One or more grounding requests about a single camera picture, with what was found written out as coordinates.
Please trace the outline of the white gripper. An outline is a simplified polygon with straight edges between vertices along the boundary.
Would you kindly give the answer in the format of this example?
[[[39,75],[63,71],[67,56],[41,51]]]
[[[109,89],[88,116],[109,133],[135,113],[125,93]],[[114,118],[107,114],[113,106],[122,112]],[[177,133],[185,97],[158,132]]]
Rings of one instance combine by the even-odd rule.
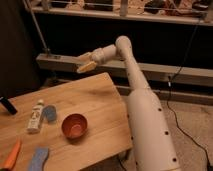
[[[105,63],[105,54],[102,48],[95,49],[92,53],[86,52],[77,57],[79,61],[92,61],[88,63],[79,64],[77,68],[78,73],[85,73],[88,71],[92,71],[97,67],[97,64]]]

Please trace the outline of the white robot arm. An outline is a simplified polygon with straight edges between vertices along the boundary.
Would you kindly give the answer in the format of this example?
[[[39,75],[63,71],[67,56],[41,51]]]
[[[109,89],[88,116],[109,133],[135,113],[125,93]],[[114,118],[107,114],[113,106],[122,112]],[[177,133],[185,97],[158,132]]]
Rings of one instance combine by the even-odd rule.
[[[140,70],[127,36],[78,56],[82,64],[77,72],[91,71],[117,57],[124,60],[131,88],[127,110],[137,171],[181,171],[161,102]]]

